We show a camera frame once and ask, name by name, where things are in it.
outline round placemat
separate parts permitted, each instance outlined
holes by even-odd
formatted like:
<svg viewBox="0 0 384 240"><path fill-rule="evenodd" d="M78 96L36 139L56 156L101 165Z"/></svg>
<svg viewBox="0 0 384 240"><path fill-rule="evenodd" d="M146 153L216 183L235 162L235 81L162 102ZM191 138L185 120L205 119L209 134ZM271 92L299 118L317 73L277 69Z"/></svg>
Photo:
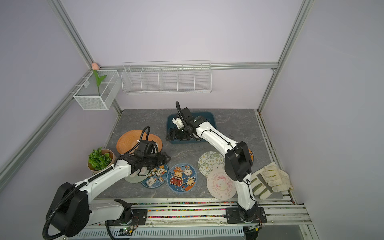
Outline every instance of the round placemat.
<svg viewBox="0 0 384 240"><path fill-rule="evenodd" d="M217 199L228 200L236 194L233 180L225 173L224 168L214 169L207 177L209 193Z"/></svg>
<svg viewBox="0 0 384 240"><path fill-rule="evenodd" d="M137 141L140 138L141 132L142 132L142 130L131 130L129 132L124 133L119 138L119 140L118 140L118 142L116 144L117 151L120 154L123 154L126 151L128 151L129 149L131 149L132 147L134 147L137 144ZM145 139L146 136L147 136L147 133L145 132L143 134L143 138L142 139ZM163 148L163 143L162 143L161 139L158 136L153 135L153 134L149 134L148 141L155 141L158 144L157 147L159 149L159 152L161 152L161 149Z"/></svg>
<svg viewBox="0 0 384 240"><path fill-rule="evenodd" d="M161 165L160 167L155 167L152 169L151 174L149 174L146 179L141 181L141 184L147 188L160 187L167 180L167 175L167 164Z"/></svg>
<svg viewBox="0 0 384 240"><path fill-rule="evenodd" d="M224 157L218 152L206 152L200 156L197 165L200 172L208 177L212 170L224 168Z"/></svg>
<svg viewBox="0 0 384 240"><path fill-rule="evenodd" d="M176 193L191 191L197 182L197 172L189 164L179 163L169 169L167 183L169 188Z"/></svg>

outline green leaf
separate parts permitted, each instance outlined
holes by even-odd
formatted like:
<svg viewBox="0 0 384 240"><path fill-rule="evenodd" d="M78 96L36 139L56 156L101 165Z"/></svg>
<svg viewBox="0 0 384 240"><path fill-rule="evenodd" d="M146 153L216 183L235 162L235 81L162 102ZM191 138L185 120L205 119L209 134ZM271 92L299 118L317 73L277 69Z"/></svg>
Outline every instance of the green leaf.
<svg viewBox="0 0 384 240"><path fill-rule="evenodd" d="M93 70L93 75L95 75L96 81L99 79L99 75L96 70Z"/></svg>
<svg viewBox="0 0 384 240"><path fill-rule="evenodd" d="M100 86L101 82L106 78L107 75L101 76L99 79L96 80L97 87Z"/></svg>

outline gray marble surface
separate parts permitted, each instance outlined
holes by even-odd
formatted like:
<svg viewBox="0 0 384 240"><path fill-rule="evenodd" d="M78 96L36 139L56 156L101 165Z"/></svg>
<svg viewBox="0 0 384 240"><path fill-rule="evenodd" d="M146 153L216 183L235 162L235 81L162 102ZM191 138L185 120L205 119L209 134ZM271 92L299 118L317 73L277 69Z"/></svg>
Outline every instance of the gray marble surface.
<svg viewBox="0 0 384 240"><path fill-rule="evenodd" d="M252 172L271 163L253 109L190 110L191 112L213 113L217 130L235 141L244 141L254 155ZM169 168L178 163L187 163L196 169L198 176L195 186L187 193L178 194L170 190L166 182L158 188L149 189L141 183L132 184L121 179L103 191L97 198L212 198L207 189L207 178L200 173L197 162L203 153L216 151L216 149L207 142L171 144L166 141L167 118L175 113L176 109L125 109L107 148L118 154L116 143L124 133L150 126L150 133L160 137L163 142L162 151L166 152L172 159L168 163ZM273 194L271 197L282 198L282 195Z"/></svg>

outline teal plastic tray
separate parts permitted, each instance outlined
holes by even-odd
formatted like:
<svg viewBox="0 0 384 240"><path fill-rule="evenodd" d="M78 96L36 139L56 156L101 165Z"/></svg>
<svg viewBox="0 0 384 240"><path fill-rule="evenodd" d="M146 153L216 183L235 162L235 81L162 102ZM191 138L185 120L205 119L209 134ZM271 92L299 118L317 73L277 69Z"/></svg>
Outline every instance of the teal plastic tray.
<svg viewBox="0 0 384 240"><path fill-rule="evenodd" d="M215 122L215 117L211 112L197 112L197 113L192 113L193 116L198 117L198 116L203 116L214 128L216 128L216 122ZM177 118L177 114L172 114L169 115L167 118L167 132L170 128L174 128L176 125L172 122L173 118ZM195 143L195 142L206 142L206 140L201 140L201 141L196 141L194 139L191 139L189 141L181 141L178 139L170 141L171 144L185 144L185 143Z"/></svg>

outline white wire shelf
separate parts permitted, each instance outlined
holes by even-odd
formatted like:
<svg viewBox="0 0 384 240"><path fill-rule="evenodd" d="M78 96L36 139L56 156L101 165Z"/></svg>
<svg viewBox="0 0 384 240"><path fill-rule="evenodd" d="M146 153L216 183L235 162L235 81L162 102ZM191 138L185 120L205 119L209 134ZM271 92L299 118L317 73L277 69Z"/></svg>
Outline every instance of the white wire shelf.
<svg viewBox="0 0 384 240"><path fill-rule="evenodd" d="M101 82L99 91L92 73L74 94L74 98L84 110L108 110L121 88L117 70L98 70L99 76L107 75Z"/></svg>
<svg viewBox="0 0 384 240"><path fill-rule="evenodd" d="M126 94L210 93L212 70L209 61L123 63L122 90Z"/></svg>

